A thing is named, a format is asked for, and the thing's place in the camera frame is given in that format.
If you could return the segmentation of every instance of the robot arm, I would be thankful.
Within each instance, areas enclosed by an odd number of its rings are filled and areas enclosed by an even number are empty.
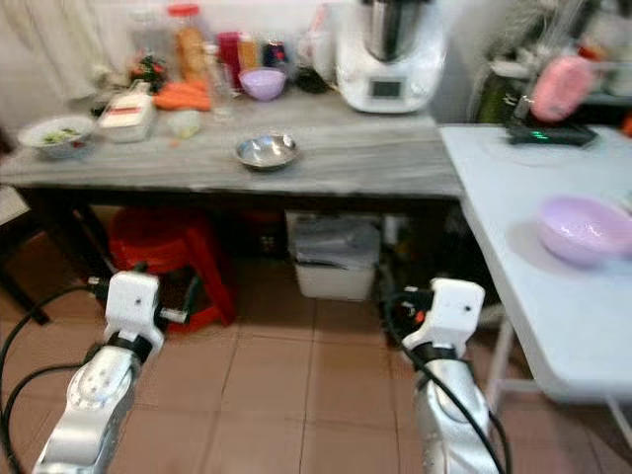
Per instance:
[[[468,363],[461,359],[465,343],[476,330],[484,297],[485,291],[478,284],[436,278],[431,292],[407,288],[399,303],[409,316],[423,321],[419,329],[403,339],[403,345],[456,395],[487,433],[490,422],[487,403]],[[424,434],[425,472],[498,473],[492,457],[462,412],[421,371],[418,371],[415,409]]]
[[[68,385],[66,408],[48,439],[34,473],[103,473],[117,446],[119,426],[131,408],[140,367],[156,355],[164,334],[156,276],[120,272],[112,277],[106,305],[107,342]]]

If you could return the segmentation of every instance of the carrot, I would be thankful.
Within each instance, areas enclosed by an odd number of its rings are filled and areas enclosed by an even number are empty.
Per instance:
[[[161,93],[154,96],[154,105],[159,109],[174,111],[177,109],[197,109],[199,111],[210,110],[208,97],[192,96],[187,94]]]
[[[188,83],[188,82],[170,82],[168,83],[161,91],[171,93],[175,92],[177,94],[191,94],[192,96],[205,96],[206,95],[206,86],[201,83]]]

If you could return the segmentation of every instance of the metal bowl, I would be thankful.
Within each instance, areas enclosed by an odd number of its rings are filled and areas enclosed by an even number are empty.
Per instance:
[[[246,140],[235,150],[237,159],[248,168],[270,171],[287,166],[298,156],[296,143],[289,135],[264,135]]]

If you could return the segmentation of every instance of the gray countertop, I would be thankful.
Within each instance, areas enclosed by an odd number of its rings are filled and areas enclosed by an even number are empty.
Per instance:
[[[235,119],[203,114],[202,131],[174,146],[160,113],[148,140],[115,144],[97,137],[83,159],[45,161],[20,149],[0,166],[0,183],[17,188],[185,193],[459,198],[462,187],[428,115],[375,116],[351,110],[336,93],[290,91],[276,101],[235,101]],[[233,157],[241,140],[289,133],[302,157],[270,173]]]

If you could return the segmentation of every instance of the purple bowl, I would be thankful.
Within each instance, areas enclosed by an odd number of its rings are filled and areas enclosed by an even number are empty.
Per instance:
[[[258,101],[271,101],[283,91],[285,74],[273,67],[249,69],[239,74],[246,93]]]
[[[595,266],[632,248],[632,219],[622,210],[585,197],[553,197],[540,209],[538,235],[554,255]]]

